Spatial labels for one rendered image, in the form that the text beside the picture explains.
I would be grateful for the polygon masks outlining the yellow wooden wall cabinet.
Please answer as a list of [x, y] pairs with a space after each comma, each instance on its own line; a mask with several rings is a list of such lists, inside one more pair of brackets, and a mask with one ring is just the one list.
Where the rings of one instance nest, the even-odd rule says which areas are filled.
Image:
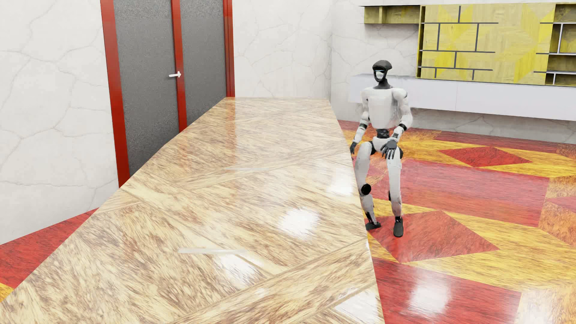
[[421, 6], [416, 77], [576, 87], [576, 2]]

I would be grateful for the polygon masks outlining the grey door leaf plain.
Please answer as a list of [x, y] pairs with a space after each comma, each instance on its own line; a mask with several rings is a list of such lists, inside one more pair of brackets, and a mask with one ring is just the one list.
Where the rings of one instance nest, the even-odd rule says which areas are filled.
[[222, 0], [181, 0], [187, 123], [227, 93]]

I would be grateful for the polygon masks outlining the white long wall sideboard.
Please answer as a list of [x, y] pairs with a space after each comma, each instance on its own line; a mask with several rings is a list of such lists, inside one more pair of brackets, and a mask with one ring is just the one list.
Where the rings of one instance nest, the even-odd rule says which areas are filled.
[[390, 76], [414, 108], [576, 121], [576, 87], [493, 84]]

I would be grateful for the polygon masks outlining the glossy wooden conference table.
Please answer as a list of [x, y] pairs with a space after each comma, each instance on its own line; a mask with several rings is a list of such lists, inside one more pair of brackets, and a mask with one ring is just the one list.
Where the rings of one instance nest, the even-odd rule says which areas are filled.
[[226, 98], [0, 302], [0, 324], [385, 324], [326, 99]]

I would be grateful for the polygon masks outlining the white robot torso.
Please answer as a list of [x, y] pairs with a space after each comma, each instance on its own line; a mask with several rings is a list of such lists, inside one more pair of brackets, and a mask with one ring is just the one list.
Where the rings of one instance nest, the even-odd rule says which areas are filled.
[[[384, 134], [388, 134], [389, 129], [399, 125], [400, 119], [400, 111], [397, 101], [393, 99], [392, 89], [368, 87], [368, 91], [370, 125], [377, 130], [385, 130]], [[378, 144], [375, 150], [381, 152], [381, 147], [386, 144], [388, 138], [392, 138], [392, 135], [384, 138], [384, 142]]]

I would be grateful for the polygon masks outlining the grey door with red frame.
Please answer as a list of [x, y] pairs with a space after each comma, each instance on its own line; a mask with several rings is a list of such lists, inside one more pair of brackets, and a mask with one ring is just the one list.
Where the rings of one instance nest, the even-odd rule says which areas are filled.
[[[179, 78], [175, 77], [177, 85], [178, 133], [182, 132], [186, 127], [189, 126], [187, 123], [185, 81], [183, 76], [184, 58], [180, 1], [181, 0], [171, 0], [176, 72], [180, 71], [182, 74]], [[230, 56], [228, 54], [228, 50], [232, 49], [233, 47], [233, 40], [229, 40], [229, 36], [232, 35], [232, 0], [222, 0], [222, 2], [225, 36], [227, 97], [229, 96], [229, 90], [233, 90], [233, 86], [229, 85], [229, 81], [234, 80], [233, 72], [229, 72], [229, 68], [233, 67], [233, 63], [230, 63]], [[115, 145], [116, 166], [118, 172], [118, 184], [119, 186], [122, 186], [124, 183], [126, 183], [131, 175], [129, 173], [128, 165], [125, 114], [123, 110], [123, 95], [120, 80], [118, 40], [116, 34], [113, 0], [100, 0], [100, 6], [103, 22], [104, 48], [109, 85], [109, 97], [111, 103], [112, 129]]]

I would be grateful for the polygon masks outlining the white right robot leg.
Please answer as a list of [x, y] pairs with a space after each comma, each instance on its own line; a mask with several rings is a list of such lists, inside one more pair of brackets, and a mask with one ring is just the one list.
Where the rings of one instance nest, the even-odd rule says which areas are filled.
[[364, 142], [359, 146], [356, 154], [354, 172], [356, 184], [359, 191], [362, 209], [368, 222], [365, 224], [366, 230], [371, 231], [381, 227], [374, 214], [373, 196], [371, 195], [371, 185], [367, 183], [367, 175], [371, 163], [371, 155], [376, 150], [371, 141]]

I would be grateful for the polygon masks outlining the small yellow wall shelf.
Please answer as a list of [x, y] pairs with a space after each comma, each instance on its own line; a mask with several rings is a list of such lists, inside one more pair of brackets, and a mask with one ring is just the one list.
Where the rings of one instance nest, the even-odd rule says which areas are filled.
[[364, 24], [418, 24], [419, 5], [365, 6]]

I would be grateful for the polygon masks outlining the black robot head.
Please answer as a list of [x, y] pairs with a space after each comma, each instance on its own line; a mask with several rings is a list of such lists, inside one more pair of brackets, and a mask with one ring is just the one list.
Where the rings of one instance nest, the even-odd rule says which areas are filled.
[[392, 69], [392, 64], [387, 60], [380, 60], [373, 64], [373, 76], [377, 81], [377, 85], [373, 89], [392, 89], [393, 86], [388, 82], [386, 76], [389, 70]]

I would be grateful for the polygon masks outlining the white left robot leg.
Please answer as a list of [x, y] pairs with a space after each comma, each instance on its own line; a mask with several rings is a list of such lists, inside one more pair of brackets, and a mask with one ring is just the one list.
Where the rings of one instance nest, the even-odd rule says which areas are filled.
[[394, 216], [393, 235], [400, 238], [404, 234], [402, 218], [402, 201], [400, 192], [401, 158], [403, 152], [397, 147], [393, 153], [389, 150], [385, 153], [386, 166], [388, 170], [389, 200]]

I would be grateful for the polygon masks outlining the white robot leg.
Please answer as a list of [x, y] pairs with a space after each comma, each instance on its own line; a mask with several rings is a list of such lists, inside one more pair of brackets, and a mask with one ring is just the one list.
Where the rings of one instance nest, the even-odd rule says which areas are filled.
[[404, 234], [402, 218], [402, 201], [400, 192], [401, 158], [403, 152], [397, 147], [393, 153], [389, 150], [385, 153], [386, 166], [388, 170], [389, 200], [394, 216], [393, 235], [400, 238]]
[[359, 146], [356, 154], [354, 172], [356, 184], [359, 191], [362, 209], [368, 222], [365, 224], [366, 230], [371, 231], [381, 227], [374, 214], [373, 196], [371, 195], [371, 185], [367, 183], [367, 175], [371, 163], [371, 155], [376, 150], [371, 141], [364, 142]]

